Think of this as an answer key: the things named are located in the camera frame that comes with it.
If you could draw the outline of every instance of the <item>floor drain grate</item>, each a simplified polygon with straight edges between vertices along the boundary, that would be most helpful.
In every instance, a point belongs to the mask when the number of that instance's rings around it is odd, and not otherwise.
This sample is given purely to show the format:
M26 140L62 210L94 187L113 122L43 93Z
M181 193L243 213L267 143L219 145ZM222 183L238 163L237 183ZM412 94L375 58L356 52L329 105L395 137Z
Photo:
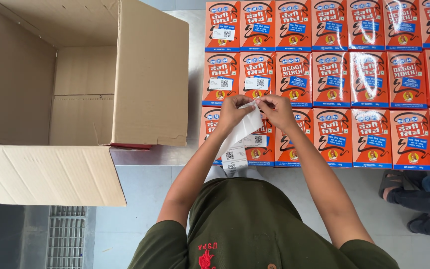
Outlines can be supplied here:
M47 269L82 269L85 206L51 206Z

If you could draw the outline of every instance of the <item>olive green shirt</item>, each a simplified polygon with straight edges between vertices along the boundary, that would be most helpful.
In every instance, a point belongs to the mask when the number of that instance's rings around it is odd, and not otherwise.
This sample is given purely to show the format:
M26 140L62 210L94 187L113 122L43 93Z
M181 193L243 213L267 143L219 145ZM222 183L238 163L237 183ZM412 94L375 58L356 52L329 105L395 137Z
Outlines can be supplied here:
M351 240L340 249L306 226L286 195L254 179L204 184L190 211L188 236L162 221L142 239L132 269L391 269L376 245Z

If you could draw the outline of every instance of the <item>cardboard box flap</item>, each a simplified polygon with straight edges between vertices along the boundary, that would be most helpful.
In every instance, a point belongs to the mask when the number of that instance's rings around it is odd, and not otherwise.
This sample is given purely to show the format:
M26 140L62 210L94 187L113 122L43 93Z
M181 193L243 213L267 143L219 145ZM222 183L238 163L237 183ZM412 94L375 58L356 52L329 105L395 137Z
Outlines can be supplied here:
M56 49L0 14L0 144L47 145Z
M113 94L116 56L116 46L59 49L54 95Z
M49 144L109 144L113 111L113 94L55 96Z
M0 13L58 47L117 45L118 0L0 0Z
M112 143L186 145L188 23L122 0Z
M0 203L127 205L108 146L0 145Z

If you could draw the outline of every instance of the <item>metal table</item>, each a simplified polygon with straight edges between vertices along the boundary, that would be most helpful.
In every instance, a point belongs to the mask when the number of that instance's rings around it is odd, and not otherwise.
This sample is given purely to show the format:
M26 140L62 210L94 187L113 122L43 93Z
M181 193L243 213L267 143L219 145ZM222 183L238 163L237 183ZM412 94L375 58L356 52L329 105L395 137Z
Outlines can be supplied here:
M171 10L166 13L190 25L187 146L154 145L149 151L111 148L115 165L185 165L198 149L205 57L205 10Z

